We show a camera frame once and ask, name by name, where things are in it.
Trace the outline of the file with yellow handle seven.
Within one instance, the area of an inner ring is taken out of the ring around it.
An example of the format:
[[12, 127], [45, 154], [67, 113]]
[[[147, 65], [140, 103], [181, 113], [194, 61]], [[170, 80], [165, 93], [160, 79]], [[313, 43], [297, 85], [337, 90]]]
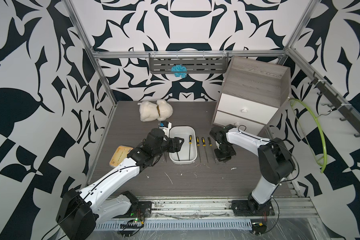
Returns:
[[196, 137], [196, 143], [197, 143], [198, 158], [199, 158], [199, 161], [200, 161], [200, 163], [201, 163], [202, 160], [201, 160], [200, 140], [199, 140], [199, 137]]

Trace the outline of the file with yellow handle six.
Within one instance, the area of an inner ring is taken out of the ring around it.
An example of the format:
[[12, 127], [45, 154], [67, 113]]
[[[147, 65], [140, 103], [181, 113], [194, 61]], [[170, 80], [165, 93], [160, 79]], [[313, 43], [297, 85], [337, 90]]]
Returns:
[[209, 163], [208, 153], [207, 153], [207, 148], [206, 148], [206, 141], [205, 141], [204, 137], [202, 137], [202, 144], [203, 144], [203, 149], [204, 149], [204, 152], [205, 152], [205, 155], [206, 155], [207, 163]]

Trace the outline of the file with yellow handle two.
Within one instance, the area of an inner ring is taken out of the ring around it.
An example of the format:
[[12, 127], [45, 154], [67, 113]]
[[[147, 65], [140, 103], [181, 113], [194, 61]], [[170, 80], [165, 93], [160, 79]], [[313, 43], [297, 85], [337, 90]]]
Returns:
[[215, 152], [214, 152], [214, 148], [213, 148], [213, 144], [212, 144], [212, 141], [211, 141], [211, 138], [208, 137], [208, 143], [209, 143], [209, 146], [210, 146], [210, 151], [212, 153], [212, 157], [213, 157], [213, 160], [214, 160], [214, 163], [216, 163], [216, 156], [215, 156]]

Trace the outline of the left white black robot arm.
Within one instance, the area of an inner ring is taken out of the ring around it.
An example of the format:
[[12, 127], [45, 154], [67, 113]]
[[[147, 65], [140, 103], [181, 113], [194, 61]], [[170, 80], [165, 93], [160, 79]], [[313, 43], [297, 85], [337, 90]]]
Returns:
[[70, 240], [85, 240], [97, 225], [134, 211], [138, 200], [130, 192], [113, 200], [109, 200], [109, 196], [143, 170], [154, 166], [164, 153], [179, 152], [184, 142], [183, 138], [168, 137], [160, 128], [152, 129], [117, 167], [102, 178], [81, 190], [67, 191], [56, 217], [65, 236]]

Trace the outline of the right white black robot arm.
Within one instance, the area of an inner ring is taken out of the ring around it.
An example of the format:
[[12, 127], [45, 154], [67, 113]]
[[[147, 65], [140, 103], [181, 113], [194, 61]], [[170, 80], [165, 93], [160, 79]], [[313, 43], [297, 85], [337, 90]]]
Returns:
[[292, 154], [279, 138], [266, 139], [241, 131], [234, 125], [213, 127], [210, 136], [217, 148], [215, 156], [227, 162], [236, 155], [234, 145], [255, 154], [259, 159], [261, 178], [247, 200], [232, 201], [236, 216], [263, 216], [273, 209], [272, 196], [277, 187], [296, 170]]

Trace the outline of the file with yellow handle three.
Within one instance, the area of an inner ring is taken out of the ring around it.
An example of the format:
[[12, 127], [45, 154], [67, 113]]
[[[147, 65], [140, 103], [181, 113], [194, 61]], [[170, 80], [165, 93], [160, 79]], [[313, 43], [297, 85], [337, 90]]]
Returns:
[[192, 139], [193, 139], [193, 136], [192, 135], [189, 135], [189, 161], [191, 161], [191, 147], [192, 147]]

